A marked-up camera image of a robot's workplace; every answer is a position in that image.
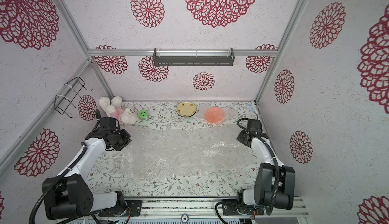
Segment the orange plate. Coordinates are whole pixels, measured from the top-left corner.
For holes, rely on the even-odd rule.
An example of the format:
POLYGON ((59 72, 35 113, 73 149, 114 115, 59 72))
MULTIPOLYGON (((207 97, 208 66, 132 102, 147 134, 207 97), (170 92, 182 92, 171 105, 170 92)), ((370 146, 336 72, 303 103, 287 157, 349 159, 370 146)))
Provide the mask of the orange plate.
POLYGON ((197 116, 205 123, 221 125, 237 115, 237 112, 230 107, 219 107, 200 104, 197 116))

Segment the yellow plate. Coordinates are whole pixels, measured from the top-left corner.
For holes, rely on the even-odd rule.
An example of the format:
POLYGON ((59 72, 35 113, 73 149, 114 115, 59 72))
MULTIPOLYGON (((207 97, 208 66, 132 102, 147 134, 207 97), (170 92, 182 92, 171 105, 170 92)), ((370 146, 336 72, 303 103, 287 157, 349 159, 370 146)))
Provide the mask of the yellow plate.
POLYGON ((193 102, 180 102, 176 106, 176 112, 181 117, 189 118, 197 112, 197 107, 193 102))

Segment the clear bubble wrap sheet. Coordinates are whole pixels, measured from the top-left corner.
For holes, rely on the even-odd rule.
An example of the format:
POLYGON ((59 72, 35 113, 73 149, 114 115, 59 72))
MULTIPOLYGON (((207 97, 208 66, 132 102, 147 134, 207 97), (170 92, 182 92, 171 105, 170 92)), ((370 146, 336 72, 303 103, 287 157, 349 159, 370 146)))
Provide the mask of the clear bubble wrap sheet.
POLYGON ((236 125, 192 130, 130 127, 131 142, 115 162, 134 178, 203 176, 256 165, 254 152, 237 141, 236 125))

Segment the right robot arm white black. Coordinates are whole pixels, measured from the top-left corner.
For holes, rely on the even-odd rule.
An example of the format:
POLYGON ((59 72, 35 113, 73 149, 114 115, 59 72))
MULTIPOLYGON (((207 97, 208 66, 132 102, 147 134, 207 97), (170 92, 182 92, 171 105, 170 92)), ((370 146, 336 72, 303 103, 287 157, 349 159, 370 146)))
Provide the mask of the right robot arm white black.
POLYGON ((254 187, 237 192, 237 200, 221 201, 215 204, 215 213, 226 224, 218 207, 230 208, 233 212, 247 215, 266 214, 270 216, 274 209, 291 210, 294 202, 295 171, 286 166, 270 145, 270 139, 262 130, 257 119, 240 118, 237 126, 242 129, 237 141, 249 147, 261 161, 254 187))

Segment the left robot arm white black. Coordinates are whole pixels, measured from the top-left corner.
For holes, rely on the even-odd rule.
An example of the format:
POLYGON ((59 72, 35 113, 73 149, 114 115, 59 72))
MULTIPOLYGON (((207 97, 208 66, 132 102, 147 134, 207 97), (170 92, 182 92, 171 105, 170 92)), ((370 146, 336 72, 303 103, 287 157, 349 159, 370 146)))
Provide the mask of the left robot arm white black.
POLYGON ((102 212, 122 215, 129 210, 122 192, 94 194, 86 183, 101 154, 121 151, 131 142, 131 135, 120 127, 118 119, 102 117, 99 110, 96 118, 96 125, 81 142, 73 160, 56 177, 43 182, 42 195, 32 208, 28 223, 35 223, 41 205, 49 220, 61 219, 64 224, 85 216, 95 218, 102 212))

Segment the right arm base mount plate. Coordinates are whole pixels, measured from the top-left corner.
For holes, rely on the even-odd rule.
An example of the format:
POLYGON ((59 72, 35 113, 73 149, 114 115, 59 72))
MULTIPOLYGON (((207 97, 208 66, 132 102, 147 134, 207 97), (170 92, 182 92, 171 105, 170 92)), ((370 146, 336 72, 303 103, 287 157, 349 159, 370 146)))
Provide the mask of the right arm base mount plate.
POLYGON ((226 216, 254 216, 264 215, 264 208, 260 206, 248 206, 244 204, 238 204, 236 200, 222 200, 222 211, 226 216))

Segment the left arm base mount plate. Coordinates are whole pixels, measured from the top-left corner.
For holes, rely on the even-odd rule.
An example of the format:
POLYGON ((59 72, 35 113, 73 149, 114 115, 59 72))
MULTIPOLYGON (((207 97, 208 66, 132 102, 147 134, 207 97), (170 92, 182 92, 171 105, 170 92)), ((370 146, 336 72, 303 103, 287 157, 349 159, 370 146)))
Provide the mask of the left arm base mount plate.
POLYGON ((126 200, 126 208, 122 211, 103 210, 98 214, 99 217, 139 217, 142 210, 141 200, 126 200))

